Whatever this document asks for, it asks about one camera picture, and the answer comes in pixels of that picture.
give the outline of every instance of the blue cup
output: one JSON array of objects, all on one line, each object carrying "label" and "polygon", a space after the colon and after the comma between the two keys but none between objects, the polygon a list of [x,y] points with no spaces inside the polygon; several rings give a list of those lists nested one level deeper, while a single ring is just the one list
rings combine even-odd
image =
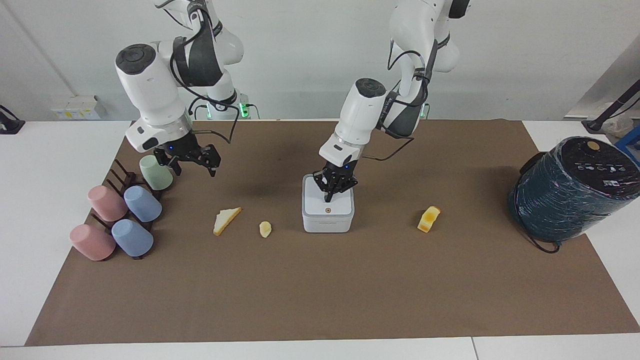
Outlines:
[{"label": "blue cup", "polygon": [[124,192],[124,201],[133,215],[136,215],[142,222],[153,221],[162,213],[162,204],[140,186],[128,188]]},{"label": "blue cup", "polygon": [[111,229],[111,235],[132,258],[146,254],[154,245],[154,236],[142,225],[129,219],[118,221]]}]

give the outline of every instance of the bread piece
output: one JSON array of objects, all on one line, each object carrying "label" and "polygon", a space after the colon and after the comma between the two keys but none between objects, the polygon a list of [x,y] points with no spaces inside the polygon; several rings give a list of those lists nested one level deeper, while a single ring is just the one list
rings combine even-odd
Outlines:
[{"label": "bread piece", "polygon": [[227,225],[242,211],[242,208],[221,210],[219,214],[216,215],[216,223],[213,225],[213,234],[216,236],[220,236],[222,232],[225,230]]},{"label": "bread piece", "polygon": [[268,221],[261,222],[260,235],[266,239],[267,237],[269,237],[269,234],[271,234],[271,224]]},{"label": "bread piece", "polygon": [[431,226],[433,226],[433,223],[438,218],[439,214],[440,209],[436,208],[435,206],[431,206],[430,208],[428,208],[427,211],[422,214],[422,218],[420,219],[420,223],[418,224],[418,229],[424,231],[425,233],[428,233],[429,230],[431,230]]}]

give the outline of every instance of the pink cup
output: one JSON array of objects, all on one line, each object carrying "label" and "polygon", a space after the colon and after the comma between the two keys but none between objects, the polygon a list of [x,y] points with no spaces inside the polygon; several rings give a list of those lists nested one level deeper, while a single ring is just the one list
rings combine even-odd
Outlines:
[{"label": "pink cup", "polygon": [[108,258],[116,248],[116,241],[111,235],[90,225],[76,226],[71,230],[69,240],[76,250],[93,261]]},{"label": "pink cup", "polygon": [[127,203],[113,189],[100,185],[89,191],[91,207],[104,221],[114,222],[123,218],[127,212]]}]

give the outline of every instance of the white table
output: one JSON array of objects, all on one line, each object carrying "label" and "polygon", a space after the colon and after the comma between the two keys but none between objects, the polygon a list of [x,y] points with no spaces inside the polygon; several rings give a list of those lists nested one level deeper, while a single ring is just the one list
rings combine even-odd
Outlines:
[{"label": "white table", "polygon": [[[86,192],[102,181],[128,125],[34,122],[18,136],[0,137],[0,345],[24,344],[67,256],[68,232],[83,223],[89,211]],[[577,122],[525,125],[541,151],[566,137],[587,134]],[[63,176],[70,172],[77,176]],[[640,202],[635,202],[588,232],[636,320],[638,214]],[[585,360],[638,359],[639,354],[640,334],[0,348],[0,359]]]}]

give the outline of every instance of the green cup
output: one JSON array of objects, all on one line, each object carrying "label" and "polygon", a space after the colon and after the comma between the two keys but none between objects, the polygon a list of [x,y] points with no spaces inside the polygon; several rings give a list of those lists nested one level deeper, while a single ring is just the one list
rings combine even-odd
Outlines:
[{"label": "green cup", "polygon": [[154,155],[140,159],[140,171],[153,190],[164,190],[173,182],[169,169],[160,165]]}]

